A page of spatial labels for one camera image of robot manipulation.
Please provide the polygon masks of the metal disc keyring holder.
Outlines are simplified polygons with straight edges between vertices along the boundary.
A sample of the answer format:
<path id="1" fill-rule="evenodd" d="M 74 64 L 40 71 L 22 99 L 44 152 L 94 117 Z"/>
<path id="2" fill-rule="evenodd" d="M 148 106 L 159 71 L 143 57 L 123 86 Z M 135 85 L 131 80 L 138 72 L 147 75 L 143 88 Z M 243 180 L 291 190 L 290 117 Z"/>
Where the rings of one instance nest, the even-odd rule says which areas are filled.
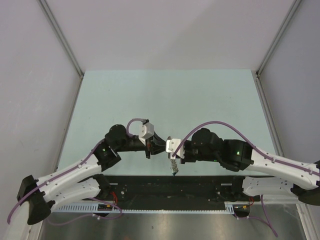
<path id="1" fill-rule="evenodd" d="M 171 163 L 171 172 L 172 172 L 172 175 L 175 176 L 175 175 L 179 172 L 176 159 L 170 159 L 170 163 Z"/>

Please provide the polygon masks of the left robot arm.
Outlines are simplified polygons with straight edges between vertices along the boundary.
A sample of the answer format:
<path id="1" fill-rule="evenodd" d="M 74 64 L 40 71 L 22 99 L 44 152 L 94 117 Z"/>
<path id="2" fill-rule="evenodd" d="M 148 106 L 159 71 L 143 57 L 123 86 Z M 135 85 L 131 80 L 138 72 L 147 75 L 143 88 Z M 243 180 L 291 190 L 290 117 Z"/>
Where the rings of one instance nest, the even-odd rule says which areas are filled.
<path id="1" fill-rule="evenodd" d="M 107 199 L 111 188 L 103 171 L 121 160 L 120 152 L 145 152 L 146 158 L 150 158 L 166 149 L 167 142 L 147 121 L 137 135 L 129 133 L 127 126 L 112 126 L 85 158 L 46 176 L 29 175 L 21 181 L 17 201 L 19 206 L 28 206 L 26 223 L 29 226 L 40 223 L 58 207 L 77 200 Z"/>

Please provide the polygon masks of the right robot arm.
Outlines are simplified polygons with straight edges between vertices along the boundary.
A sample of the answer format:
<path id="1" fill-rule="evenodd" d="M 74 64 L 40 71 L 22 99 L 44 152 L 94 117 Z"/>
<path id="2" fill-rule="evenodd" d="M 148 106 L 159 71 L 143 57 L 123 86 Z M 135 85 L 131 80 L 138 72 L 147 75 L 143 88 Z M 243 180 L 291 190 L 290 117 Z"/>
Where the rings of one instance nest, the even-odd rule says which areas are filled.
<path id="1" fill-rule="evenodd" d="M 300 202 L 319 206 L 320 163 L 306 163 L 281 157 L 254 146 L 247 138 L 222 139 L 207 128 L 192 130 L 188 137 L 173 147 L 173 155 L 181 163 L 196 161 L 218 162 L 233 171 L 254 171 L 267 177 L 246 176 L 230 188 L 231 196 L 242 201 L 245 197 L 263 195 L 290 196 Z"/>

